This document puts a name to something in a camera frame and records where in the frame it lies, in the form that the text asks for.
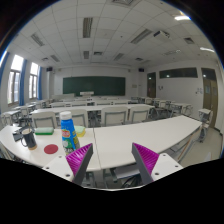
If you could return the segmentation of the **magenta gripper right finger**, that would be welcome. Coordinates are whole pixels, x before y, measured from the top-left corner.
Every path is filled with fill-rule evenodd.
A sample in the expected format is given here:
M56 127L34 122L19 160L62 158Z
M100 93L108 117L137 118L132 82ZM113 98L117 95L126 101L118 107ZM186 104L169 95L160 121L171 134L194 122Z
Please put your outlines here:
M136 160L143 184L147 185L152 183L153 178L151 174L157 163L159 155L156 152L137 143L132 144L132 154Z

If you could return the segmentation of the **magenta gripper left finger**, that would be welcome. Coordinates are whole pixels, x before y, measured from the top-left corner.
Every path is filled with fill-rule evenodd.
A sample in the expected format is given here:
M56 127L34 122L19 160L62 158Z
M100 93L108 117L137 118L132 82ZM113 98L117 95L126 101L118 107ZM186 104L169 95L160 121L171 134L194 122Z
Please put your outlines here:
M74 183L81 185L84 179L89 161L93 155L93 144L87 144L66 156L69 167L74 175Z

